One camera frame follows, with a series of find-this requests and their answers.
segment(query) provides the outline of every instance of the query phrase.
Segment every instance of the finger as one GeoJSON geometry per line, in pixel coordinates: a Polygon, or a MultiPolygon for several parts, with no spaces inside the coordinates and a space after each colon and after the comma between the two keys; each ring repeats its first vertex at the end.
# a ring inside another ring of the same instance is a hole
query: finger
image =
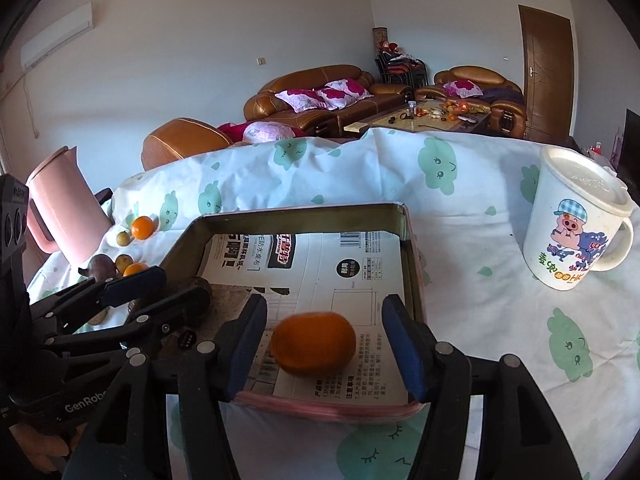
{"type": "Polygon", "coordinates": [[[40,472],[52,473],[58,470],[56,466],[53,465],[53,462],[44,455],[27,455],[27,458],[29,462],[31,462],[31,465],[40,472]]]}
{"type": "Polygon", "coordinates": [[[80,438],[82,437],[84,430],[86,430],[86,424],[87,423],[80,424],[80,426],[76,427],[76,434],[73,436],[71,443],[69,444],[69,449],[71,451],[75,451],[76,447],[78,447],[78,442],[80,442],[80,438]]]}
{"type": "Polygon", "coordinates": [[[19,423],[11,427],[11,432],[25,454],[66,456],[69,448],[58,436],[43,435],[27,424],[19,423]]]}

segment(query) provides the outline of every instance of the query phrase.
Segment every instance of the white mug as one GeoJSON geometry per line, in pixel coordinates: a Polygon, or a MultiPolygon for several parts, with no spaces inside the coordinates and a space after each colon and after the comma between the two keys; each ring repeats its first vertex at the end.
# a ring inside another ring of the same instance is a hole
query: white mug
{"type": "Polygon", "coordinates": [[[621,180],[580,153],[542,148],[538,190],[522,253],[545,285],[569,290],[589,270],[609,270],[631,249],[634,208],[621,180]],[[611,239],[616,247],[611,251],[611,239]]]}

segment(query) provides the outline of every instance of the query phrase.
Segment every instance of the wooden door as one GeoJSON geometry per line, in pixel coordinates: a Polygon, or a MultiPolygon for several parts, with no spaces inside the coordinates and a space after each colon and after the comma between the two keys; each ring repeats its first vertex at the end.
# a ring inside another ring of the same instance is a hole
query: wooden door
{"type": "Polygon", "coordinates": [[[520,7],[527,138],[564,144],[574,109],[574,41],[567,18],[520,7]]]}

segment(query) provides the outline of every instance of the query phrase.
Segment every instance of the wall-mounted air conditioner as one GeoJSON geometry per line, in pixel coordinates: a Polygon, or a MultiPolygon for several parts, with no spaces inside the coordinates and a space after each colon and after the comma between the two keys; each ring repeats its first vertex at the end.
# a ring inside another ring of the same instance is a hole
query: wall-mounted air conditioner
{"type": "Polygon", "coordinates": [[[94,28],[91,3],[78,7],[45,28],[20,50],[20,63],[26,72],[64,44],[94,28]]]}

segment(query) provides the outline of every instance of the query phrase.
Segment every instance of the pink pitcher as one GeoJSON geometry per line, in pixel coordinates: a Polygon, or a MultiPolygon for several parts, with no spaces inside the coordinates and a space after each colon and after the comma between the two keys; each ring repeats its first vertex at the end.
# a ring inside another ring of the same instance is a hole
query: pink pitcher
{"type": "Polygon", "coordinates": [[[27,179],[29,231],[43,251],[62,251],[74,267],[95,253],[111,227],[80,173],[76,150],[63,146],[27,179]]]}

